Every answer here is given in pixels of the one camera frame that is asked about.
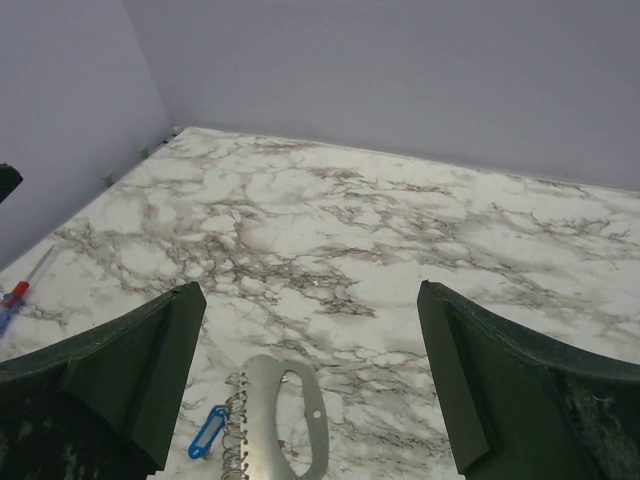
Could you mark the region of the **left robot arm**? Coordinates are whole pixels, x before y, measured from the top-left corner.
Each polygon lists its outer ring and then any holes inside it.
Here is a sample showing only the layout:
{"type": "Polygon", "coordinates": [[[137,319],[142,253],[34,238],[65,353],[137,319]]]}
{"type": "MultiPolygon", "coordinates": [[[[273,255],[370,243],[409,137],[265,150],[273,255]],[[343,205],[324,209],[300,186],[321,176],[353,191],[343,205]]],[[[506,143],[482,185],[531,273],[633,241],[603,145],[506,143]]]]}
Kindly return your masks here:
{"type": "Polygon", "coordinates": [[[0,203],[4,202],[23,182],[18,170],[6,163],[0,164],[0,203]]]}

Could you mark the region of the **blue key tag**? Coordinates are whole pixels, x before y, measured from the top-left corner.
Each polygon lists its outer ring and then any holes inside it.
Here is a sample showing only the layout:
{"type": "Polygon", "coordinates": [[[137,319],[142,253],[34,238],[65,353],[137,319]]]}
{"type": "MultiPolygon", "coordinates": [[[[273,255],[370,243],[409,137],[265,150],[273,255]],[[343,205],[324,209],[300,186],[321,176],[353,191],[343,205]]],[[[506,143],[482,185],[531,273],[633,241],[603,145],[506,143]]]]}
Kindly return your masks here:
{"type": "Polygon", "coordinates": [[[198,433],[192,440],[187,450],[188,456],[193,459],[200,459],[207,455],[214,441],[224,431],[229,416],[229,409],[226,405],[214,406],[198,433]]]}

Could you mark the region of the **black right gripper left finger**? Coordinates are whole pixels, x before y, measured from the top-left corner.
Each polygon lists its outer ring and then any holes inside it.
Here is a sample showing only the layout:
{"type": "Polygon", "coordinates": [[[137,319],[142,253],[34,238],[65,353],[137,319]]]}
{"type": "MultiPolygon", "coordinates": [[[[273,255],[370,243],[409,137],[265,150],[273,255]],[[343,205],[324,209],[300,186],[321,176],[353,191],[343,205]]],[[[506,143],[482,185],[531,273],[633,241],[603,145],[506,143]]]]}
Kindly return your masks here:
{"type": "Polygon", "coordinates": [[[1,364],[4,479],[164,469],[206,300],[198,283],[1,364]]]}

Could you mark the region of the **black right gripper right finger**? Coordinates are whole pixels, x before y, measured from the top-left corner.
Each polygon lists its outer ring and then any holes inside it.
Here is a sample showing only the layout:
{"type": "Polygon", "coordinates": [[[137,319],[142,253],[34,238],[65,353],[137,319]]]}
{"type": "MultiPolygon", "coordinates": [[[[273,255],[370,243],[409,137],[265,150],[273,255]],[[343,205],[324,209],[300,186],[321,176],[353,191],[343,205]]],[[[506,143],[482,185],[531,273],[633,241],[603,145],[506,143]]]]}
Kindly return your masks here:
{"type": "Polygon", "coordinates": [[[636,479],[639,367],[425,281],[417,308],[457,471],[467,479],[636,479]]]}

